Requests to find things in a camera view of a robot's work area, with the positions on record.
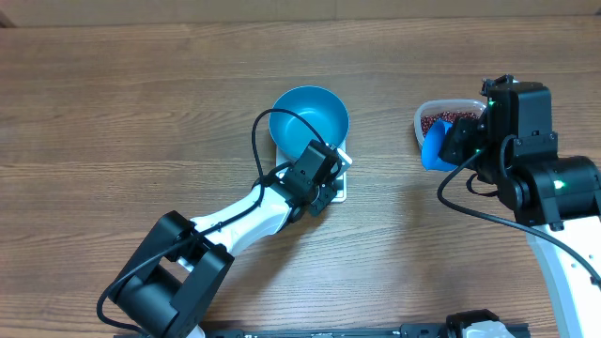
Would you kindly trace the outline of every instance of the wall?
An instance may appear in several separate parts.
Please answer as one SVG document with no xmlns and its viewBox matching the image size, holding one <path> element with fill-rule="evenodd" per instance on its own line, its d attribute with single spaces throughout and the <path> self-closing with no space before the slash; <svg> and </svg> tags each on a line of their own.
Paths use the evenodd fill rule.
<svg viewBox="0 0 601 338">
<path fill-rule="evenodd" d="M 593 15 L 600 8 L 601 0 L 5 0 L 0 22 L 25 27 Z"/>
</svg>

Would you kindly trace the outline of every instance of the green light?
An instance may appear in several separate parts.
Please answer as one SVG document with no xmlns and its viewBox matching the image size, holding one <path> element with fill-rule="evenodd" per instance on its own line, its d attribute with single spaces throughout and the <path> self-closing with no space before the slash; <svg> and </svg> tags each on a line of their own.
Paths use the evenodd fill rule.
<svg viewBox="0 0 601 338">
<path fill-rule="evenodd" d="M 555 185 L 555 189 L 561 189 L 561 188 L 565 187 L 565 182 L 560 181 L 558 179 L 554 180 L 553 184 Z"/>
</svg>

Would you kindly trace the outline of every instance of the wooden tabletop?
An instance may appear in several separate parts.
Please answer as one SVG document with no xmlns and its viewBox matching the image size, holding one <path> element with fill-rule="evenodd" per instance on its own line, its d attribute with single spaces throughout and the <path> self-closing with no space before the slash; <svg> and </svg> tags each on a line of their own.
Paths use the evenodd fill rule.
<svg viewBox="0 0 601 338">
<path fill-rule="evenodd" d="M 309 84 L 349 110 L 348 199 L 238 256 L 205 327 L 395 326 L 487 308 L 555 337 L 524 235 L 438 202 L 444 174 L 421 166 L 413 115 L 480 100 L 481 78 L 511 72 L 551 89 L 561 155 L 601 163 L 600 37 L 598 17 L 0 30 L 0 336 L 111 337 L 97 298 L 148 230 L 247 194 L 254 118 Z M 269 169 L 267 121 L 258 135 Z M 453 200 L 512 217 L 469 195 L 467 177 Z"/>
</svg>

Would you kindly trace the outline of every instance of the white bowl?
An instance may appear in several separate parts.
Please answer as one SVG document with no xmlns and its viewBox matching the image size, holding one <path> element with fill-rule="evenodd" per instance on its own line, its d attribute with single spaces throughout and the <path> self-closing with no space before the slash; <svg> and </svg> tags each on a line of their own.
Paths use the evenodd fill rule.
<svg viewBox="0 0 601 338">
<path fill-rule="evenodd" d="M 480 116 L 485 110 L 486 105 L 478 100 L 431 100 L 428 101 L 415 113 L 413 119 L 413 125 L 415 127 L 415 137 L 417 138 L 417 144 L 422 149 L 424 144 L 424 134 L 422 133 L 422 117 L 436 115 L 443 112 L 462 112 L 462 113 L 475 113 Z"/>
</svg>

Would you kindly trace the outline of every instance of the bowl of beans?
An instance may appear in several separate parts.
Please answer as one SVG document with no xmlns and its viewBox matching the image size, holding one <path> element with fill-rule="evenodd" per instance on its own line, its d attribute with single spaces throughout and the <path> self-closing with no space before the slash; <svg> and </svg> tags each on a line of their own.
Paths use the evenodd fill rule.
<svg viewBox="0 0 601 338">
<path fill-rule="evenodd" d="M 485 108 L 478 100 L 431 100 L 422 104 L 413 121 L 417 144 L 422 149 L 425 135 L 434 122 L 442 119 L 453 123 L 458 117 L 477 119 Z"/>
</svg>

